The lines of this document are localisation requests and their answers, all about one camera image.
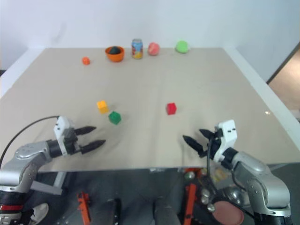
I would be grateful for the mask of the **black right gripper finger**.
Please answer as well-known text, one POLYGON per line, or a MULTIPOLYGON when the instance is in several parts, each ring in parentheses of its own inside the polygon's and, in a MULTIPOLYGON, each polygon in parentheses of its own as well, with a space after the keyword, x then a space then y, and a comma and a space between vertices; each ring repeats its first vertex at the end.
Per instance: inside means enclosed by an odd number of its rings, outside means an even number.
POLYGON ((192 149, 194 149, 196 152, 203 152, 202 145, 199 144, 194 138, 187 135, 183 135, 183 139, 186 142, 186 144, 192 149))
POLYGON ((207 129, 200 129, 199 131, 207 139, 214 138, 214 133, 207 129))

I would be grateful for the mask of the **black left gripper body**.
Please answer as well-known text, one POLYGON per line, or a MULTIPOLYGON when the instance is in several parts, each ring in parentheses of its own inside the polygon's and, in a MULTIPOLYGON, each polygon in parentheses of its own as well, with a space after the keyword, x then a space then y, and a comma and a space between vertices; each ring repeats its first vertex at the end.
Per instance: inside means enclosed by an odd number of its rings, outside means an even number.
POLYGON ((76 154, 81 150, 74 128, 67 130, 67 133, 64 136, 64 145, 68 155, 76 154))

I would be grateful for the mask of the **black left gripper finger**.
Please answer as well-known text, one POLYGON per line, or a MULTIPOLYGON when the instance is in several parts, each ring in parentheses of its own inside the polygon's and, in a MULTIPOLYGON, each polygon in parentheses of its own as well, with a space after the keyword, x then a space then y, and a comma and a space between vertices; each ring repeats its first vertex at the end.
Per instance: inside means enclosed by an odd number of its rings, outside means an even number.
POLYGON ((85 127, 75 129, 75 134, 76 135, 85 135, 85 134, 92 132, 95 129, 96 129, 96 127, 94 127, 94 126, 85 126, 85 127))
POLYGON ((102 145, 104 145, 106 140, 96 140, 93 141, 85 146, 80 147, 80 152, 82 154, 86 154, 88 152, 91 152, 93 150, 96 150, 97 148, 100 148, 102 145))

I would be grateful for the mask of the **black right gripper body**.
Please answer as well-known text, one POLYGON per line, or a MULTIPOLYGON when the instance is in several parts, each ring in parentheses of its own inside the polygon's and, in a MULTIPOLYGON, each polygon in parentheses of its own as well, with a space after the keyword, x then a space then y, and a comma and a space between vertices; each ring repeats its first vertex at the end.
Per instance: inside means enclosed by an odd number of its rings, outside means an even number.
POLYGON ((214 138, 211 138, 211 139, 212 139, 212 143, 210 144, 210 159, 213 160, 216 152, 218 151, 218 149, 221 145, 219 132, 214 132, 214 138))

